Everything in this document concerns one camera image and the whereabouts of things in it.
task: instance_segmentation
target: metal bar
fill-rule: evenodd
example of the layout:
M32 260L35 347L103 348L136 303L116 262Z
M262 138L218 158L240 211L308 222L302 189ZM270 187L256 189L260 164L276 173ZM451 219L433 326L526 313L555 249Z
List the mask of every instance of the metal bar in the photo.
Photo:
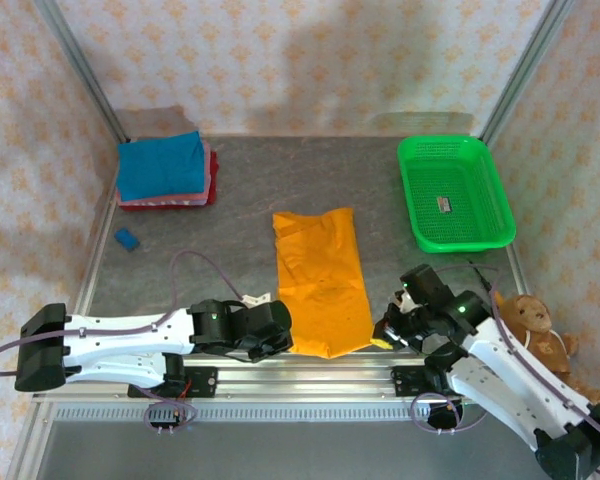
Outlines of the metal bar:
M399 422L411 420L408 407L412 399L394 399L378 406L374 403L199 403L194 401L199 422ZM429 405L439 400L418 401L417 418L426 418ZM58 407L57 422L141 422L147 404L71 403Z
M495 142L498 133L531 78L535 67L540 63L551 40L561 28L563 20L569 13L573 3L574 0L553 0L545 10L480 136L488 146Z
M80 48L78 41L76 40L73 32L69 28L69 25L62 14L62 11L58 7L55 0L35 0L35 4L38 7L42 17L47 22L50 30L55 35L56 39L60 43L62 50L64 51L67 59L76 74L82 80L89 96L93 100L94 105L102 114L102 117L107 124L107 127L111 131L113 137L118 143L124 143L127 141L127 135L118 120L107 96L100 87L98 80L84 52Z
M48 402L37 405L33 403L29 408L25 430L20 436L16 454L7 473L8 480L37 478L56 408Z
M530 294L531 289L527 283L527 277L524 274L522 263L520 261L520 254L518 253L515 242L507 246L507 256L509 257L509 263L511 263L511 271L513 272L513 279L516 282L518 293L520 295Z
M185 366L216 366L219 369L216 397L196 399L201 403L218 400L387 403L395 400L391 368L424 364L423 357L382 352L353 353L333 360L283 354L255 365L226 358L200 357L187 358ZM36 395L34 401L129 402L130 399L127 398L127 385L68 384Z
M69 305L69 311L74 312L77 315L87 315L91 308L91 301L93 300L93 292L95 291L96 281L98 280L98 270L100 269L100 263L102 262L102 255L104 254L104 247L109 238L109 230L111 229L111 223L113 222L113 214L116 211L116 202L114 199L116 191L116 179L118 177L118 168L116 166L116 172L111 180L111 185L107 192L107 203L105 210L96 231L93 248L89 255L89 262L87 263L87 269L85 270L85 276L82 279L80 285L80 291L76 297L75 303Z

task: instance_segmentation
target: small blue block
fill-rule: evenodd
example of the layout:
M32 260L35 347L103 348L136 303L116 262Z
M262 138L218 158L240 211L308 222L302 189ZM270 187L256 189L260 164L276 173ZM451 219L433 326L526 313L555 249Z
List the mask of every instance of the small blue block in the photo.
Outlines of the small blue block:
M129 252L140 245L138 239L134 237L126 228L121 228L118 230L113 237Z

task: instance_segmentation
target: pink folded cloth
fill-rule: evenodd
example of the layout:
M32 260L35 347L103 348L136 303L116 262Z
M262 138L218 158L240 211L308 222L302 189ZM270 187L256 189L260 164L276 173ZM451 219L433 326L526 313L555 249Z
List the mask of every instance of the pink folded cloth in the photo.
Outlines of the pink folded cloth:
M203 141L204 147L204 192L187 193L180 195L163 195L161 197L148 197L141 200L131 200L123 202L120 198L120 192L116 189L116 202L121 207L132 206L155 206L155 205L205 205L209 197L209 188L211 187L211 146Z

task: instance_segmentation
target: orange cloth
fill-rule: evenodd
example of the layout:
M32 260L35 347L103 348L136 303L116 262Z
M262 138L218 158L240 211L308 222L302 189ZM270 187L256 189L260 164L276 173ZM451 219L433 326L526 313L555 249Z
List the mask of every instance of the orange cloth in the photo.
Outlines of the orange cloth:
M294 353L334 358L369 345L372 322L353 209L273 215L278 297L291 312Z

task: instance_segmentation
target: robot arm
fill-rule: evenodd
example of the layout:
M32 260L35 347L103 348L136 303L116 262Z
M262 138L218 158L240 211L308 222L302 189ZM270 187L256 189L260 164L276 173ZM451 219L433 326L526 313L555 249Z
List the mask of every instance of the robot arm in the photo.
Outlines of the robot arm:
M205 300L159 323L162 317L67 315L64 304L47 305L24 325L21 338L61 330L79 334L21 345L15 388L40 392L65 383L104 381L142 388L171 382L182 390L183 355L226 356L239 350L258 362L292 345L291 316L280 301L246 308L239 302ZM124 333L147 325L151 328L142 333Z
M397 292L376 324L374 338L396 349L414 345L421 350L432 334L448 337L450 342L425 360L431 390L476 401L529 445L551 478L584 480L600 466L600 433L574 410L588 413L600 426L600 404L591 405L562 383L505 328L506 342L473 292L454 296L427 265L401 280L404 291ZM531 374L514 352L567 401Z

